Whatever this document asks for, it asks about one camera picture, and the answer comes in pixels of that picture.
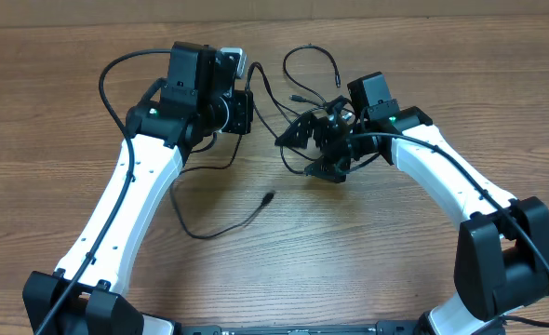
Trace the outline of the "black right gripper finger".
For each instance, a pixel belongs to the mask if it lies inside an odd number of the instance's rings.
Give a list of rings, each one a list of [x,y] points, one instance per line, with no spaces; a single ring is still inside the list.
[[[317,118],[313,112],[298,116],[274,142],[275,146],[306,149],[312,138]]]
[[[330,159],[321,156],[304,169],[304,174],[324,181],[342,183],[346,181],[346,175],[349,169],[350,161],[345,158],[333,162]]]

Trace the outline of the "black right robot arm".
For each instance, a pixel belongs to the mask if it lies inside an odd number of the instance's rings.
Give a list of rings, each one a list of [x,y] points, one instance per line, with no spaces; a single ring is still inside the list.
[[[549,328],[549,209],[520,200],[467,163],[417,107],[364,108],[353,124],[330,107],[306,112],[275,140],[321,156],[304,174],[343,182],[377,157],[415,180],[459,232],[455,294],[416,321],[380,321],[378,334],[503,334],[508,321]]]

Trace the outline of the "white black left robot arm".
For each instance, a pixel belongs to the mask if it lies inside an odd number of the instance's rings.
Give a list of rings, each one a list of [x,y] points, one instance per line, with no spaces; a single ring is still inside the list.
[[[179,334],[181,325],[127,301],[134,263],[164,194],[194,147],[219,131],[248,133],[253,95],[154,101],[127,113],[114,172],[83,232],[51,275],[32,272],[22,298],[36,334]]]

